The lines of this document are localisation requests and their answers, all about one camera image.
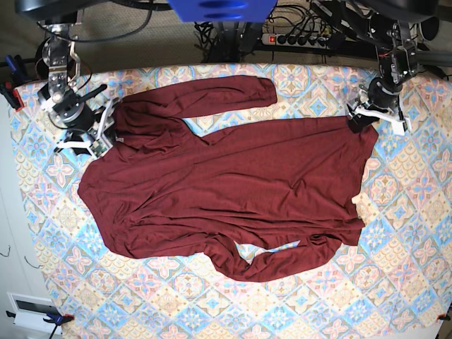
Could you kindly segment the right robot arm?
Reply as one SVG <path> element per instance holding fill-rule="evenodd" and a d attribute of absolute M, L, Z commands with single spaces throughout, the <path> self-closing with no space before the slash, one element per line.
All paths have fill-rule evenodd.
<path fill-rule="evenodd" d="M 81 139 L 93 141 L 97 118 L 86 102 L 107 89 L 101 85 L 84 96 L 78 94 L 81 59 L 75 52 L 75 40 L 70 29 L 75 20 L 56 18 L 38 24 L 49 35 L 42 48 L 42 60 L 48 67 L 47 84 L 38 91 L 41 110 L 59 129 Z"/>

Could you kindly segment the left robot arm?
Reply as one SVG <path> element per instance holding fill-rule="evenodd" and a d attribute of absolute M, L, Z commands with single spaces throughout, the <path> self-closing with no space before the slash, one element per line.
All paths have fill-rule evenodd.
<path fill-rule="evenodd" d="M 367 19 L 362 30 L 350 15 L 347 4 L 359 16 Z M 408 23 L 387 19 L 375 9 L 363 14 L 354 1 L 342 1 L 340 9 L 347 24 L 357 37 L 375 46 L 379 75 L 368 86 L 361 85 L 357 97 L 347 103 L 347 125 L 359 133 L 378 120 L 387 121 L 398 136 L 412 131 L 410 118 L 403 113 L 400 94 L 403 85 L 418 74 L 417 46 Z"/>

